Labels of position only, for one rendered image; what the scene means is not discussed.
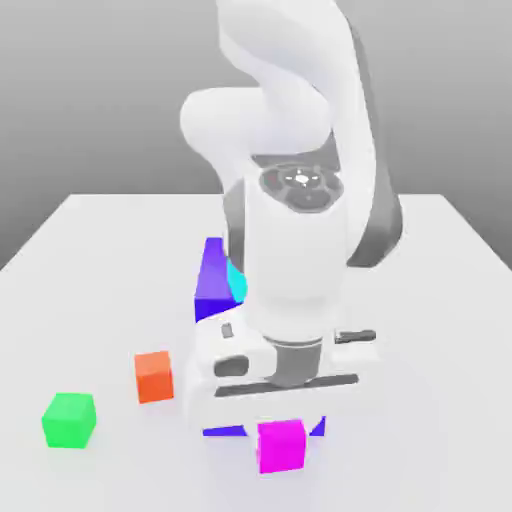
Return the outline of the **small cyan cube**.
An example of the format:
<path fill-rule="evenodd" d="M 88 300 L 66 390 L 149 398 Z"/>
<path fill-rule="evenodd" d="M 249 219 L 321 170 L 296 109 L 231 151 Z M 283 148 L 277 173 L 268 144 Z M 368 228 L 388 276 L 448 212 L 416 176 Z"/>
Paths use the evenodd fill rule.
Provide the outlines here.
<path fill-rule="evenodd" d="M 237 303 L 243 303 L 248 291 L 247 280 L 244 274 L 234 266 L 230 258 L 226 260 L 226 276 L 233 299 Z"/>

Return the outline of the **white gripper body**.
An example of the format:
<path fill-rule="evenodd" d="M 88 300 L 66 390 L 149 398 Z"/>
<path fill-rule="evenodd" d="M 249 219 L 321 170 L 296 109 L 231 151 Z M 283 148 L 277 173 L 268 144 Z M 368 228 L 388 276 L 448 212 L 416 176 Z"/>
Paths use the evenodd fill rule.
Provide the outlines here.
<path fill-rule="evenodd" d="M 215 383 L 190 372 L 185 378 L 185 417 L 197 430 L 295 419 L 316 425 L 358 382 L 359 376 L 349 373 L 280 388 L 267 381 Z"/>

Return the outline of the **large blue box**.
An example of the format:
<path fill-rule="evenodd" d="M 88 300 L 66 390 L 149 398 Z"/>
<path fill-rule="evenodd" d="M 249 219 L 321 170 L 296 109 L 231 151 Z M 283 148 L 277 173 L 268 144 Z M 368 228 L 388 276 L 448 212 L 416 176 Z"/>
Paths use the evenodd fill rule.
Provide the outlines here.
<path fill-rule="evenodd" d="M 220 237 L 205 240 L 194 295 L 195 322 L 233 309 L 242 302 L 237 301 L 228 282 L 227 257 Z M 326 417 L 310 431 L 311 437 L 324 437 Z M 203 429 L 205 437 L 247 437 L 242 425 Z"/>

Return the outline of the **small magenta cube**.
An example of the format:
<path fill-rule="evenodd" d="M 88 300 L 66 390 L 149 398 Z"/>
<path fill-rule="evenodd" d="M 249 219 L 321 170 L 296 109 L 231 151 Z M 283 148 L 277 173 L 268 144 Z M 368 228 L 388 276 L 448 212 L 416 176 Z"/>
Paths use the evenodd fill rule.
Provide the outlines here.
<path fill-rule="evenodd" d="M 257 460 L 261 474 L 304 467 L 307 434 L 299 419 L 258 425 Z"/>

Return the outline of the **small orange cube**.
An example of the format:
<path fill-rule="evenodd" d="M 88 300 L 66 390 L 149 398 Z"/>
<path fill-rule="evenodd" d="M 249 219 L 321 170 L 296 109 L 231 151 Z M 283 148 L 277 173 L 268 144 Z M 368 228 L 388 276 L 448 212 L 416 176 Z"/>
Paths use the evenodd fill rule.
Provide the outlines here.
<path fill-rule="evenodd" d="M 136 354 L 134 363 L 140 404 L 170 400 L 174 397 L 168 351 Z"/>

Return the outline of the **small green cube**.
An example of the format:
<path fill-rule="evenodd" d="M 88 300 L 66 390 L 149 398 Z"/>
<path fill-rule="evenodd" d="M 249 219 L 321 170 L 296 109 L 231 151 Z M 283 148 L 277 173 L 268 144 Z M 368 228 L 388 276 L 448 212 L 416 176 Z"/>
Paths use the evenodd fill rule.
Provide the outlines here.
<path fill-rule="evenodd" d="M 85 449 L 97 422 L 93 396 L 86 393 L 56 393 L 41 423 L 51 448 Z"/>

